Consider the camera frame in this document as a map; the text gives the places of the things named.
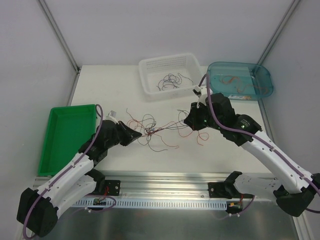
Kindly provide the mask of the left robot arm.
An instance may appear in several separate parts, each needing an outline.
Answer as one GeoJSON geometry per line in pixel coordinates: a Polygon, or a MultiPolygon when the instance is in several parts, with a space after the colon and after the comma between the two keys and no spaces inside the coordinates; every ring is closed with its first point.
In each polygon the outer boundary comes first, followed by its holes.
{"type": "Polygon", "coordinates": [[[26,240],[48,235],[60,217],[88,194],[103,195],[105,176],[95,169],[116,145],[128,146],[142,134],[113,117],[101,120],[96,133],[86,141],[72,160],[37,189],[25,189],[19,200],[17,221],[23,225],[26,240]]]}

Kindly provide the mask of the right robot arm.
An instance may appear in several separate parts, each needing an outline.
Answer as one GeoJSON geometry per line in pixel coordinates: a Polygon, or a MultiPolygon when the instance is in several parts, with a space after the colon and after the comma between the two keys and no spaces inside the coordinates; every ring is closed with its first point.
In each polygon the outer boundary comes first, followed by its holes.
{"type": "Polygon", "coordinates": [[[274,179],[255,178],[233,171],[223,182],[211,183],[209,191],[215,197],[232,199],[251,195],[275,201],[287,214],[300,216],[310,212],[309,205],[320,193],[320,175],[310,173],[290,159],[246,114],[236,114],[230,100],[222,93],[207,94],[195,90],[198,97],[191,103],[190,112],[183,121],[194,131],[211,128],[238,147],[256,157],[274,179]]]}

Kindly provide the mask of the green plastic tray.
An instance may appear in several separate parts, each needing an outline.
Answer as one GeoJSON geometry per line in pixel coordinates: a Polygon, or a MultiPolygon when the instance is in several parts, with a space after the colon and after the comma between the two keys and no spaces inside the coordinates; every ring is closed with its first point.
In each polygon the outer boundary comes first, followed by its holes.
{"type": "Polygon", "coordinates": [[[54,176],[63,169],[96,130],[94,104],[50,110],[37,174],[54,176]]]}

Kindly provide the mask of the white perforated basket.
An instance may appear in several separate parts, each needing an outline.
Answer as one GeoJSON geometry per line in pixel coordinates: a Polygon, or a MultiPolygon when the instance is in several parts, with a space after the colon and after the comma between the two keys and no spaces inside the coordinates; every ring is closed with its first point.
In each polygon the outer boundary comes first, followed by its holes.
{"type": "Polygon", "coordinates": [[[192,95],[204,75],[192,53],[143,59],[138,70],[144,94],[151,101],[192,95]]]}

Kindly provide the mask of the teal transparent container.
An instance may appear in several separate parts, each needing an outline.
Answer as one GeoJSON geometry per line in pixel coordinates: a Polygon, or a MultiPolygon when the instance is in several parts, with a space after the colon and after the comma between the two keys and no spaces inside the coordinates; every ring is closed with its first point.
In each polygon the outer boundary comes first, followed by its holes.
{"type": "Polygon", "coordinates": [[[262,65],[217,61],[207,68],[210,89],[231,100],[257,101],[272,95],[270,72],[262,65]]]}

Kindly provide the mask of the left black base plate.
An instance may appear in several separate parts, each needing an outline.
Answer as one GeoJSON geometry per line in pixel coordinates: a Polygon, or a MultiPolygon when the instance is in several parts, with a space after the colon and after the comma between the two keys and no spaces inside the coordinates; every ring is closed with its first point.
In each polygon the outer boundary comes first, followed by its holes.
{"type": "Polygon", "coordinates": [[[106,196],[119,196],[121,190],[120,180],[105,180],[104,190],[106,196]]]}

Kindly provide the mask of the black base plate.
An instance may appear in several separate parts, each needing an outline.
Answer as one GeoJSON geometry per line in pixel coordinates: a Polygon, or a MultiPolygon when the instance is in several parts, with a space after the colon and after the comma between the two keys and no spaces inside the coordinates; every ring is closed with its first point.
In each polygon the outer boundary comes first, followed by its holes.
{"type": "Polygon", "coordinates": [[[104,190],[106,196],[119,196],[121,190],[120,180],[105,180],[104,190]]]}
{"type": "Polygon", "coordinates": [[[208,194],[210,198],[224,199],[252,199],[253,195],[248,193],[240,193],[232,184],[225,182],[209,182],[208,194]]]}

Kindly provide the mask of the aluminium mounting rail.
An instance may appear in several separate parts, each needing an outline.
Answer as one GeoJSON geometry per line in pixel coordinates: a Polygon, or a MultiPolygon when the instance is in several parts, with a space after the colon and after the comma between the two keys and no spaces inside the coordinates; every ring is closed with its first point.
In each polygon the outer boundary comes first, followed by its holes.
{"type": "Polygon", "coordinates": [[[227,173],[173,173],[173,172],[130,172],[98,171],[89,172],[92,178],[103,183],[103,187],[88,194],[98,198],[105,193],[105,180],[120,180],[120,195],[111,196],[122,199],[160,199],[160,200],[209,200],[208,183],[224,182],[227,173]]]}

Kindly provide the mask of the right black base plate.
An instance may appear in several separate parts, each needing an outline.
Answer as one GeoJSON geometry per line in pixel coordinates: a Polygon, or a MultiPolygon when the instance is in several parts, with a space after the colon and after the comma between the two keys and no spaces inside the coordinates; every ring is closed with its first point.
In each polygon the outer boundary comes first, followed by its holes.
{"type": "Polygon", "coordinates": [[[252,199],[253,195],[248,193],[240,193],[232,184],[225,182],[209,182],[208,194],[210,198],[224,199],[252,199]]]}

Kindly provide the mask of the left aluminium frame post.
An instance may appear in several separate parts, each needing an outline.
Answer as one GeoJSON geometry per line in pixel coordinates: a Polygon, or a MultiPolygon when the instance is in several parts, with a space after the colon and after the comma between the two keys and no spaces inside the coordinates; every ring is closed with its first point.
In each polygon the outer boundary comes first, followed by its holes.
{"type": "Polygon", "coordinates": [[[55,35],[55,37],[57,38],[57,41],[62,49],[62,51],[64,52],[67,60],[69,61],[70,65],[72,66],[73,70],[78,73],[80,71],[80,67],[77,64],[64,36],[63,33],[61,32],[55,18],[54,15],[52,14],[52,11],[49,8],[48,3],[45,0],[37,0],[37,3],[40,7],[40,9],[42,10],[45,18],[48,21],[49,26],[51,27],[53,34],[55,35]]]}

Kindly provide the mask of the aluminium frame post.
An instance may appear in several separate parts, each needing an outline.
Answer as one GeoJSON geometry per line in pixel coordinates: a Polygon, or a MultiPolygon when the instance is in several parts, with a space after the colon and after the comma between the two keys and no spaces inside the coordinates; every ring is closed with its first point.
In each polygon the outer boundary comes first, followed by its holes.
{"type": "Polygon", "coordinates": [[[48,21],[49,26],[51,27],[53,34],[55,35],[55,37],[57,38],[57,41],[62,49],[62,51],[64,52],[67,60],[69,61],[70,65],[72,66],[73,70],[78,73],[80,71],[80,67],[77,64],[64,36],[63,33],[61,32],[55,18],[54,15],[52,14],[52,11],[49,8],[48,3],[45,0],[37,0],[37,3],[40,7],[40,9],[42,10],[45,18],[48,21]]]}
{"type": "Polygon", "coordinates": [[[289,4],[287,10],[285,11],[284,15],[282,16],[279,24],[277,25],[275,31],[271,35],[267,45],[263,49],[257,64],[258,65],[263,65],[268,56],[270,55],[271,51],[275,47],[278,39],[280,38],[281,34],[285,30],[287,24],[290,22],[291,18],[297,11],[299,5],[302,3],[302,0],[292,0],[291,3],[289,4]]]}

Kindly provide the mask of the right aluminium frame post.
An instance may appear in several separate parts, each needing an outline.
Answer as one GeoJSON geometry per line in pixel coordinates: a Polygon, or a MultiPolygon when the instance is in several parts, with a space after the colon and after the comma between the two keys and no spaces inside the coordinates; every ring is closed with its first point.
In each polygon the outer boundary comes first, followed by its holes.
{"type": "Polygon", "coordinates": [[[280,38],[281,34],[285,30],[287,24],[290,22],[291,18],[297,11],[299,5],[302,3],[302,0],[292,0],[291,3],[289,4],[287,10],[285,11],[284,15],[282,16],[279,24],[277,25],[275,31],[271,35],[267,45],[263,49],[257,64],[258,65],[263,65],[268,56],[270,55],[271,51],[275,47],[278,39],[280,38]]]}

